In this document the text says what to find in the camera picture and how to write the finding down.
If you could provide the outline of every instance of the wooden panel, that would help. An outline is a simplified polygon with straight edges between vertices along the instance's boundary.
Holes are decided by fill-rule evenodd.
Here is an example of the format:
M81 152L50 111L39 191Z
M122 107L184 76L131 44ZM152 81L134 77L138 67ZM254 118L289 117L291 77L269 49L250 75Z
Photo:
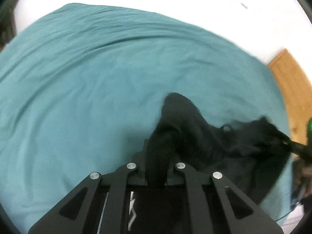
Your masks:
M306 144L306 126L312 117L312 86L287 49L268 65L283 94L291 139Z

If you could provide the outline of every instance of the black fabric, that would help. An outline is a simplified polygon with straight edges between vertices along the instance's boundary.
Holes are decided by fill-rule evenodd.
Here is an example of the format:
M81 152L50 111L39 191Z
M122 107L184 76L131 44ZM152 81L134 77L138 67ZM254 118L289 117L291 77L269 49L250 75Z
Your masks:
M174 153L198 171L223 173L255 203L272 188L291 153L290 139L265 117L216 128L186 97L169 94L146 151L146 180L164 187Z

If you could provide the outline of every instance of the white surface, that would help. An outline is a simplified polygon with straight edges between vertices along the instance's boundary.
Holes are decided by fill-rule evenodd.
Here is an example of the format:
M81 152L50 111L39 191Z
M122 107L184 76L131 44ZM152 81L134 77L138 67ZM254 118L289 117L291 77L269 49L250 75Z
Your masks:
M18 33L72 2L167 15L231 40L264 64L287 48L312 79L312 25L296 0L19 0L15 9Z
M304 215L303 206L302 205L297 206L294 209L294 211L288 215L283 226L281 226L284 234L290 234L292 230L297 226L299 221L302 219L303 215Z

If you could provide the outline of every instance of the triangular cutout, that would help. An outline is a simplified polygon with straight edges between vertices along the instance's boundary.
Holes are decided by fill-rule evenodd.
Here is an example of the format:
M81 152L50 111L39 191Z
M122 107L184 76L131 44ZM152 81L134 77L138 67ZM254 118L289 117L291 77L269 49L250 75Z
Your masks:
M253 214L252 208L250 208L236 193L234 193L232 189L227 187L225 189L225 193L230 201L236 219L240 220Z
M60 209L60 215L68 219L75 220L82 206L88 188L84 187L80 190L65 206Z

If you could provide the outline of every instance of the black wire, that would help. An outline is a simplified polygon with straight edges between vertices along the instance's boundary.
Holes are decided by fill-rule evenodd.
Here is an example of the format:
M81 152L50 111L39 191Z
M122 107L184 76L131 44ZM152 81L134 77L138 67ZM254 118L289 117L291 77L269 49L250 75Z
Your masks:
M281 218L275 220L275 222L280 221L280 219L283 219L284 217L288 216L292 211L289 211L286 215L282 216Z

